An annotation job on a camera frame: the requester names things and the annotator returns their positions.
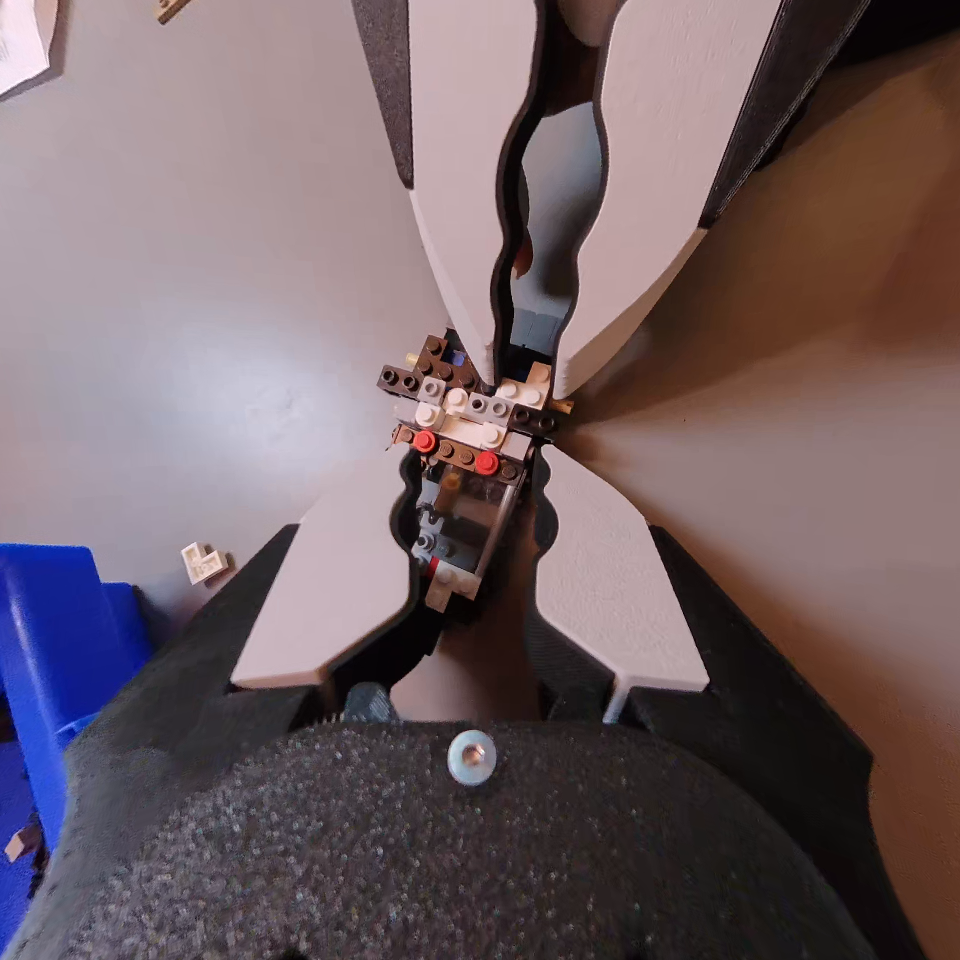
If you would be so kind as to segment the lego car model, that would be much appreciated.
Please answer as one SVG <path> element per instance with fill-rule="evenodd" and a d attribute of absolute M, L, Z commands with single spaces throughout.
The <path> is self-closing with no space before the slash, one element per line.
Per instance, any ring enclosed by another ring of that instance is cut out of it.
<path fill-rule="evenodd" d="M 428 336 L 404 365 L 384 365 L 391 442 L 416 450 L 421 492 L 411 546 L 426 581 L 424 605 L 444 613 L 474 601 L 527 485 L 535 451 L 570 419 L 574 402 L 553 392 L 553 368 L 521 356 L 520 377 L 486 383 L 453 332 Z"/>

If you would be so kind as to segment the blue plastic bin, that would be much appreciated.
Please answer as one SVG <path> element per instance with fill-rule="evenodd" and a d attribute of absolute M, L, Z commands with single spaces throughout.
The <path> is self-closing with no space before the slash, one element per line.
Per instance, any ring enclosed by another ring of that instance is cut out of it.
<path fill-rule="evenodd" d="M 150 654 L 134 589 L 90 549 L 1 546 L 2 846 L 33 816 L 54 850 L 66 749 Z"/>

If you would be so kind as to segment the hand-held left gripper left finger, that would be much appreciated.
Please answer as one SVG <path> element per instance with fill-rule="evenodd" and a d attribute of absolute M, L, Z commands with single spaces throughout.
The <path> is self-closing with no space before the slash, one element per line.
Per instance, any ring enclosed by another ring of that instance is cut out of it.
<path fill-rule="evenodd" d="M 239 689 L 390 689 L 436 646 L 409 548 L 420 453 L 391 447 L 334 471 L 299 522 L 230 677 Z"/>

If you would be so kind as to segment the small white lego piece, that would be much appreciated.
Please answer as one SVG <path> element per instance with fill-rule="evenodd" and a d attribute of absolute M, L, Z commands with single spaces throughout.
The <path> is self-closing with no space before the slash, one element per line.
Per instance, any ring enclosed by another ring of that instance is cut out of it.
<path fill-rule="evenodd" d="M 180 556 L 192 586 L 211 582 L 232 568 L 230 557 L 208 544 L 190 543 L 181 549 Z"/>

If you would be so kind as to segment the white paper sheets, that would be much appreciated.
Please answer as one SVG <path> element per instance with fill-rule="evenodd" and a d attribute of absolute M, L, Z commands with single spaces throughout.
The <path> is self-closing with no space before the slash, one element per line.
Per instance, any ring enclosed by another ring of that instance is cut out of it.
<path fill-rule="evenodd" d="M 1 1 L 1 95 L 46 73 L 58 1 Z"/>

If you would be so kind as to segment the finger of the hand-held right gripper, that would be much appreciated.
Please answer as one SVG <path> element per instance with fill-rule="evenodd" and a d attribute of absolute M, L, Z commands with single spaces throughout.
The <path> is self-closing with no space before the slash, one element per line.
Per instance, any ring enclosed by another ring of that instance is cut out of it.
<path fill-rule="evenodd" d="M 532 1 L 409 2 L 411 203 L 443 303 L 486 383 L 503 246 L 498 163 L 529 90 L 537 20 Z"/>
<path fill-rule="evenodd" d="M 595 96 L 605 189 L 578 251 L 557 397 L 617 354 L 706 235 L 702 212 L 779 6 L 630 1 L 613 19 Z"/>

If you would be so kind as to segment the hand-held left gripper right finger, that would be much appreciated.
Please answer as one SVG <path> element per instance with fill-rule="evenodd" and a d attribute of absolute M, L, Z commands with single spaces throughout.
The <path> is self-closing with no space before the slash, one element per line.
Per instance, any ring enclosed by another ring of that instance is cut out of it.
<path fill-rule="evenodd" d="M 700 693 L 710 676 L 643 514 L 556 447 L 541 448 L 525 640 L 554 695 L 618 718 L 632 690 Z"/>

